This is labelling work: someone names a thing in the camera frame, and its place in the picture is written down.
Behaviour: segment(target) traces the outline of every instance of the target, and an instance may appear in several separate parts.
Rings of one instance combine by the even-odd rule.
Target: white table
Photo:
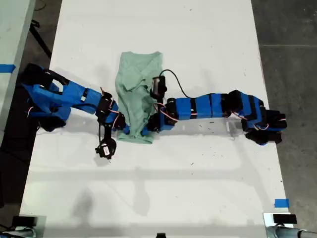
[[[11,106],[35,0],[0,0],[0,64],[14,64],[13,73],[0,73],[0,145]]]
[[[267,106],[250,0],[64,0],[50,69],[117,98],[120,54],[156,50],[189,96],[238,89]],[[167,88],[182,97],[172,76]],[[72,110],[36,137],[20,213],[46,216],[45,237],[260,238],[263,212],[287,212],[273,205],[285,198],[276,146],[230,137],[224,119],[117,142],[106,166],[97,128]]]

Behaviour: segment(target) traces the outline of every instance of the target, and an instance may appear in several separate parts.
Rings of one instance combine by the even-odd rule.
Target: green cloth
[[[152,144],[154,134],[142,136],[141,131],[155,112],[153,98],[150,97],[152,78],[162,71],[162,53],[143,55],[123,52],[115,87],[119,96],[118,105],[130,126],[130,134],[121,132],[119,140]]]

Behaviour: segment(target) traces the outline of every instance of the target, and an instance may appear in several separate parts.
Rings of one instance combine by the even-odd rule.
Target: cable
[[[9,152],[9,151],[7,151],[7,150],[4,150],[2,147],[0,147],[0,152],[3,152],[3,153],[5,153],[5,154],[8,154],[8,155],[10,155],[11,157],[17,159],[18,161],[22,162],[26,167],[29,167],[29,166],[30,166],[26,161],[22,160],[22,158],[16,156],[15,154],[12,154],[11,152]]]
[[[10,227],[6,227],[6,226],[4,226],[4,225],[2,225],[2,224],[0,224],[0,227],[5,228],[6,230],[9,230],[9,229],[10,229]]]
[[[101,145],[101,123],[99,123],[99,128],[98,128],[98,137],[99,137],[99,145]]]
[[[234,114],[235,116],[239,117],[240,119],[247,120],[244,116],[240,116],[240,115],[237,114],[236,112],[231,111],[231,113]]]
[[[159,76],[161,76],[162,73],[164,73],[164,72],[166,72],[166,71],[171,72],[171,73],[175,76],[175,78],[176,78],[176,80],[177,80],[177,82],[178,82],[178,85],[179,85],[179,87],[180,87],[180,90],[182,90],[182,93],[185,95],[185,97],[186,97],[186,98],[191,98],[191,97],[188,97],[188,96],[186,95],[186,93],[184,92],[182,86],[180,85],[180,82],[179,82],[179,80],[178,80],[176,74],[175,74],[172,70],[170,70],[170,69],[164,69],[164,70],[159,74]]]
[[[114,111],[114,110],[111,110],[111,109],[108,109],[110,112],[112,112],[112,113],[117,113],[117,114],[119,114],[120,112],[117,112],[117,111]]]
[[[32,108],[34,108],[34,107],[30,107],[30,109],[28,110],[28,115],[26,116],[27,118],[29,117],[29,114],[30,114],[30,111]]]
[[[117,115],[117,117],[114,119],[113,125],[112,125],[112,129],[114,129],[114,124],[117,121],[118,117],[120,116],[120,114]]]
[[[158,110],[157,106],[155,106],[155,105],[153,105],[153,106],[154,106],[154,108],[156,109],[156,111],[158,112],[159,110]],[[163,113],[163,114],[164,114],[165,116],[167,116],[168,118],[170,118],[170,119],[172,119],[172,120],[174,120],[174,121],[178,121],[178,119],[172,118],[169,114],[163,112],[162,110],[160,110],[160,112]]]
[[[163,103],[153,103],[153,104],[158,104],[166,108],[166,106]]]
[[[38,9],[35,9],[34,11],[41,11],[46,7],[46,3],[43,0],[40,0],[42,3],[44,3],[44,5]]]
[[[255,127],[257,127],[257,128],[260,129],[260,130],[266,130],[266,129],[268,129],[268,126],[269,126],[269,125],[267,124],[265,129],[262,129],[262,128],[258,127],[258,126],[255,126]]]

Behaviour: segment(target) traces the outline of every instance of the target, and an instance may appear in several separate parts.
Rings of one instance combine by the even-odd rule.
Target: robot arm
[[[62,85],[59,89],[53,80]],[[96,153],[111,159],[116,149],[116,142],[111,138],[112,130],[124,130],[129,133],[124,115],[118,112],[118,105],[110,93],[99,93],[85,88],[49,69],[35,64],[28,64],[22,74],[22,85],[30,95],[32,107],[28,116],[39,120],[40,126],[46,131],[53,131],[66,125],[71,108],[76,108],[98,117],[99,132],[101,125],[105,128],[103,140]]]
[[[151,96],[157,100],[157,113],[143,128],[150,131],[171,130],[179,120],[226,118],[231,114],[241,118],[246,137],[259,145],[269,141],[281,142],[281,131],[287,127],[285,114],[266,110],[263,101],[255,96],[234,90],[229,94],[210,93],[197,98],[169,98],[164,105],[165,77],[154,78]]]

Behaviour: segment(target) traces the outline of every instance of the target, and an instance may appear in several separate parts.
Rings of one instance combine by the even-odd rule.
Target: blue painter's tape
[[[176,109],[179,120],[189,120],[192,114],[190,98],[176,98]]]
[[[212,93],[211,102],[212,102],[212,117],[221,118],[222,117],[221,94]]]
[[[274,203],[274,207],[276,208],[289,207],[289,199],[276,199]]]
[[[14,69],[14,64],[0,64],[0,73],[12,73]]]
[[[196,98],[197,118],[211,118],[209,95]]]
[[[239,113],[239,115],[241,115],[241,116],[251,115],[251,106],[250,106],[250,101],[249,101],[249,95],[241,93],[241,100],[242,100],[243,109]]]

